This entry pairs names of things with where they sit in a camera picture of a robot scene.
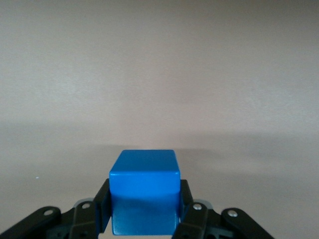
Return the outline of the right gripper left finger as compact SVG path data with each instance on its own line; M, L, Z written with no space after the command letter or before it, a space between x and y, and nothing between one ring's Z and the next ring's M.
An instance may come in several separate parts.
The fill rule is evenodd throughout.
M111 193L106 179L92 200L79 202L62 213L58 207L42 207L3 233L2 239L97 239L111 217Z

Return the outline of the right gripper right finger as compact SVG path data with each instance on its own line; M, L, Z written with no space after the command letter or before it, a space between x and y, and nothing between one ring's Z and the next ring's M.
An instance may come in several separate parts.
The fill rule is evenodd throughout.
M224 209L220 214L192 197L187 180L180 181L180 223L173 239L272 239L245 211Z

